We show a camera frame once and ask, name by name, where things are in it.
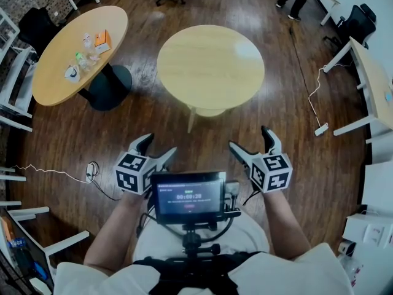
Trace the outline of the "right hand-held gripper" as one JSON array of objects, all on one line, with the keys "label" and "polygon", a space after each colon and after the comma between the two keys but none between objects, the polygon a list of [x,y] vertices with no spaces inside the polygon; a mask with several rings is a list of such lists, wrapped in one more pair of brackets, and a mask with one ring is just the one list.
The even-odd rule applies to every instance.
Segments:
[{"label": "right hand-held gripper", "polygon": [[292,176],[292,164],[287,154],[282,154],[282,143],[270,128],[261,126],[265,153],[249,152],[238,143],[229,141],[230,152],[242,164],[249,167],[248,177],[262,193],[288,188]]}]

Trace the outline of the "white cup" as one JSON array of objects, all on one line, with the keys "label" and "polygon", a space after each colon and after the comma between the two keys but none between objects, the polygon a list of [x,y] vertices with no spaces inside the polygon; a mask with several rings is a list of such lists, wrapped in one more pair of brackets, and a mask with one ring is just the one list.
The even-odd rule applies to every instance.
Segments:
[{"label": "white cup", "polygon": [[69,82],[78,83],[80,81],[80,71],[78,65],[69,65],[64,73],[64,78]]}]

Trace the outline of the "green label plastic bottle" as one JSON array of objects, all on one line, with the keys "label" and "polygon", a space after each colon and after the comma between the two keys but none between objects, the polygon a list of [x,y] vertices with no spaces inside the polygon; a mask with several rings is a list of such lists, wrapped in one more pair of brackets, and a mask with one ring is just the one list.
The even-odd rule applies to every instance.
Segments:
[{"label": "green label plastic bottle", "polygon": [[82,71],[89,72],[91,70],[91,63],[83,53],[76,52],[76,61]]}]

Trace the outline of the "orange box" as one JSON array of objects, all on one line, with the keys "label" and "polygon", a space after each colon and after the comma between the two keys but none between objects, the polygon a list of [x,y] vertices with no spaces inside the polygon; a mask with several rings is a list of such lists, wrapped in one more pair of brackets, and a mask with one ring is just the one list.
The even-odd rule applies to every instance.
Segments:
[{"label": "orange box", "polygon": [[104,52],[110,50],[111,47],[111,37],[109,35],[108,30],[104,30],[98,34],[95,34],[94,38],[94,46],[96,53],[101,55]]}]

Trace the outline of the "person's right forearm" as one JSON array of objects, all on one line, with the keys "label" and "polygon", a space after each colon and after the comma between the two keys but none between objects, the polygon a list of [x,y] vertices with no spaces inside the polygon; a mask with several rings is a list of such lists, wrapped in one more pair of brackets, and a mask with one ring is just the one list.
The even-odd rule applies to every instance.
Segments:
[{"label": "person's right forearm", "polygon": [[311,249],[292,209],[281,191],[263,194],[275,255],[295,259]]}]

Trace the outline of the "person's left forearm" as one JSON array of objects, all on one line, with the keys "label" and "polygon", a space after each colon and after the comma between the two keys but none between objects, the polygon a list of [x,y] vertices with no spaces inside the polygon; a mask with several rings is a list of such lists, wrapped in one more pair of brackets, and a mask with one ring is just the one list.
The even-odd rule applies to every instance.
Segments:
[{"label": "person's left forearm", "polygon": [[108,276],[122,268],[143,201],[141,196],[123,194],[87,250],[85,266]]}]

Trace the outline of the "black monitor screen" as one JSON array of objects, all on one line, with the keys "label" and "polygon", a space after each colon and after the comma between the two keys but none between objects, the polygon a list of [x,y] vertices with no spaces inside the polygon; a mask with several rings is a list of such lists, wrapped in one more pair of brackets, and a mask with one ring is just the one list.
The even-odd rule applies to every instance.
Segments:
[{"label": "black monitor screen", "polygon": [[151,177],[156,220],[161,225],[220,221],[226,173],[155,173]]}]

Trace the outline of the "small round wooden table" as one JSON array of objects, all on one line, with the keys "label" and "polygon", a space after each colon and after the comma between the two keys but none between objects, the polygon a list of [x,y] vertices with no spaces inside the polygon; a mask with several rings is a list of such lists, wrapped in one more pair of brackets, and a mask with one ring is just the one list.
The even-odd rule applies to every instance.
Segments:
[{"label": "small round wooden table", "polygon": [[171,36],[157,57],[158,77],[170,94],[195,116],[214,117],[250,100],[265,77],[263,58],[239,32],[198,25]]}]

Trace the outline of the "large oval wooden table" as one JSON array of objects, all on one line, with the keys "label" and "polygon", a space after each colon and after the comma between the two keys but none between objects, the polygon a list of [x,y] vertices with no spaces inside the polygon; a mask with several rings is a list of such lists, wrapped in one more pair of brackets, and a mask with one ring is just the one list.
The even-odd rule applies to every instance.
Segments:
[{"label": "large oval wooden table", "polygon": [[[69,65],[78,65],[76,52],[86,54],[83,38],[95,37],[108,30],[111,49],[102,53],[89,72],[80,71],[78,83],[69,82],[64,73]],[[69,22],[50,41],[36,64],[33,97],[43,106],[55,106],[76,94],[83,96],[99,111],[117,107],[129,94],[132,76],[122,65],[110,65],[128,30],[128,16],[120,7],[102,6]]]}]

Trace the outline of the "white shelf unit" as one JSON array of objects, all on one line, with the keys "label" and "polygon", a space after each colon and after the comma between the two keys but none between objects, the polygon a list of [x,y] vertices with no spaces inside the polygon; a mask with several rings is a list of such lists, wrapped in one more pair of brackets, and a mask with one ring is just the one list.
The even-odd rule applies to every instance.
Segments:
[{"label": "white shelf unit", "polygon": [[15,238],[24,238],[26,245],[23,248],[9,248],[0,224],[0,254],[5,257],[18,278],[21,278],[21,281],[32,292],[41,295],[52,295],[56,268],[51,265],[50,256],[88,238],[90,233],[85,230],[58,243],[43,247],[27,232],[21,223],[36,219],[38,214],[48,213],[50,208],[44,206],[18,210],[7,209],[20,205],[20,201],[0,202],[0,217],[6,216],[10,219]]}]

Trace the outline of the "red label plastic bottle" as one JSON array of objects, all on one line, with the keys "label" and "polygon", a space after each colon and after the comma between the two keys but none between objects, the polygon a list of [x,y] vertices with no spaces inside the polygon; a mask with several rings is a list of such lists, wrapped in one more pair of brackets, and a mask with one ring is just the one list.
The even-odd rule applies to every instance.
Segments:
[{"label": "red label plastic bottle", "polygon": [[88,33],[84,34],[83,43],[85,47],[85,51],[90,58],[96,56],[95,46],[94,43]]}]

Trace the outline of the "white cabinet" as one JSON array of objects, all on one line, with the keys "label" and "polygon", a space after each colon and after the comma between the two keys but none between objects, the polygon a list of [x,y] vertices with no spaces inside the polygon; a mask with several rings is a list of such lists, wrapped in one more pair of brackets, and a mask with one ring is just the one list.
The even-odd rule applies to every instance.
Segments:
[{"label": "white cabinet", "polygon": [[393,161],[367,165],[359,211],[346,218],[355,295],[393,295]]}]

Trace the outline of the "person's white shirt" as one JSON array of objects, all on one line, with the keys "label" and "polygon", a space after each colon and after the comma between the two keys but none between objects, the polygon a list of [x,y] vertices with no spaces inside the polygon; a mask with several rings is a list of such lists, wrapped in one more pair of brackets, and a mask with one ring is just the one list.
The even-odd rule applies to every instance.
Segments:
[{"label": "person's white shirt", "polygon": [[328,244],[286,260],[269,251],[263,229],[248,215],[236,218],[219,238],[219,268],[195,285],[176,286],[182,254],[174,234],[148,221],[133,263],[113,275],[71,262],[56,272],[54,295],[353,295],[349,278]]}]

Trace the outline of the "flat orange carton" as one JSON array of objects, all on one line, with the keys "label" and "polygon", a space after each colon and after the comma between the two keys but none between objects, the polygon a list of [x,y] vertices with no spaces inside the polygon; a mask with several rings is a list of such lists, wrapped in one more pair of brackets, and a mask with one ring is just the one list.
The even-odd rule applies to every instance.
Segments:
[{"label": "flat orange carton", "polygon": [[0,224],[6,237],[7,244],[10,248],[16,248],[14,228],[10,219],[6,216],[0,217]]}]

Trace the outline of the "white shelf frame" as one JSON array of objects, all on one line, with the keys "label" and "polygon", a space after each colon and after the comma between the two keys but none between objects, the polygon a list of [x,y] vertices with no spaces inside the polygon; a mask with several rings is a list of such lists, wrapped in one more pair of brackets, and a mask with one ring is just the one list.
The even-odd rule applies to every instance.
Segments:
[{"label": "white shelf frame", "polygon": [[[18,26],[0,8],[0,65],[8,54],[15,52],[15,58],[7,68],[5,79],[0,82],[0,109],[15,116],[24,116],[30,119],[32,115],[28,109],[33,96],[33,74],[36,69],[36,64],[31,60],[31,56],[36,52],[31,46],[26,48],[14,46],[19,32]],[[23,68],[26,68],[27,72],[18,88],[16,98],[13,100],[12,92]]]}]

